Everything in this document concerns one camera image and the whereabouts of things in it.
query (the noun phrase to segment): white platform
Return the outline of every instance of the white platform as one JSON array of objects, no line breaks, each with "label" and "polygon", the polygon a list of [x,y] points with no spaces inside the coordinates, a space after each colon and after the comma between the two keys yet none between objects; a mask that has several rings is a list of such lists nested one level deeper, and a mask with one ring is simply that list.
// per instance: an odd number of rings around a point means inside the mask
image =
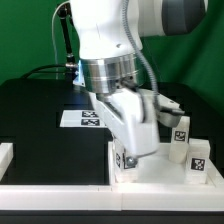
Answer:
[{"label": "white platform", "polygon": [[224,211],[224,181],[211,162],[206,184],[186,185],[167,144],[142,159],[139,183],[116,183],[112,143],[109,161],[111,186],[0,186],[0,210]]}]

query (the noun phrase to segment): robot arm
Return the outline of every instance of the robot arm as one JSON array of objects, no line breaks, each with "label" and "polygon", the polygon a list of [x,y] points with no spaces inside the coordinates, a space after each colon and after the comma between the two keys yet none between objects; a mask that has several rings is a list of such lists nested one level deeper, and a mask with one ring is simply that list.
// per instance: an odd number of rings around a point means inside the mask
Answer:
[{"label": "robot arm", "polygon": [[[135,91],[145,78],[123,28],[123,0],[70,0],[70,4],[80,39],[81,70],[86,89],[94,93],[97,113],[131,155],[154,152],[159,138],[153,100]],[[141,50],[140,36],[188,33],[206,9],[207,0],[130,0],[128,24]],[[124,80],[134,88],[127,88]]]}]

